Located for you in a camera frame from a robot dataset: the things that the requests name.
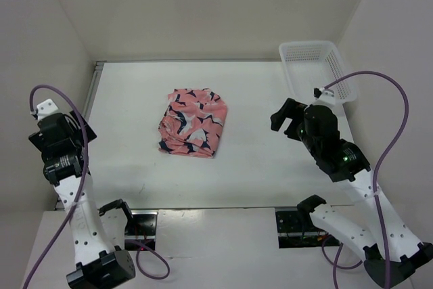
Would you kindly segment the pink patterned shorts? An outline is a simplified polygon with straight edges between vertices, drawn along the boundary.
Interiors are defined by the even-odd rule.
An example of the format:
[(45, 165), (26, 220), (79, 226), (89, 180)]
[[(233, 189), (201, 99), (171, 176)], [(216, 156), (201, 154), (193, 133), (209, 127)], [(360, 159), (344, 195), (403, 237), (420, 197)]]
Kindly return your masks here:
[(214, 158), (223, 133), (228, 108), (209, 88), (174, 89), (159, 123), (161, 152)]

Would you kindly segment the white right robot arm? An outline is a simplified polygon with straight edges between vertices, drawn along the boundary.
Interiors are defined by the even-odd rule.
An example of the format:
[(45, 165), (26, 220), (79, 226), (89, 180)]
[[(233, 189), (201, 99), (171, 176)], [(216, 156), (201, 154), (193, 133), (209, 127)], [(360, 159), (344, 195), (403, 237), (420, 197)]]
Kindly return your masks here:
[(322, 229), (350, 248), (370, 278), (392, 288), (432, 260), (432, 244), (422, 242), (393, 206), (373, 186), (373, 171), (362, 151), (342, 139), (338, 119), (324, 105), (306, 105), (288, 98), (271, 115), (271, 129), (291, 123), (285, 135), (304, 144), (316, 165), (352, 201), (365, 219), (361, 227), (336, 212), (323, 198), (312, 195), (297, 205), (297, 223), (304, 230)]

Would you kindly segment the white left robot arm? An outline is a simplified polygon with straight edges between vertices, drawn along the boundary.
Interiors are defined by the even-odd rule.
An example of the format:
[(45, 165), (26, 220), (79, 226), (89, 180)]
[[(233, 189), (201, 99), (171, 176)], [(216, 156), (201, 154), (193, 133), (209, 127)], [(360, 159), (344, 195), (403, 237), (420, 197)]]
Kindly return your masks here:
[(76, 269), (66, 276), (70, 288), (115, 288), (136, 275), (134, 262), (120, 239), (135, 226), (125, 201), (99, 212), (93, 181), (84, 161), (81, 129), (66, 114), (42, 118), (29, 140), (41, 152), (43, 174), (70, 216)]

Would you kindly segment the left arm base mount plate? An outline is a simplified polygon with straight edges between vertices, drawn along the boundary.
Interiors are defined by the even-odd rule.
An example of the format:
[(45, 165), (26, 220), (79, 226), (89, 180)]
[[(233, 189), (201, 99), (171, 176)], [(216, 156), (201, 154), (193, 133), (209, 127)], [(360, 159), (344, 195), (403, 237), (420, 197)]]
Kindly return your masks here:
[(140, 242), (152, 250), (156, 245), (156, 226), (158, 223), (158, 211), (133, 210), (133, 220), (127, 223), (124, 230), (124, 246), (128, 251), (145, 251), (145, 248), (134, 244)]

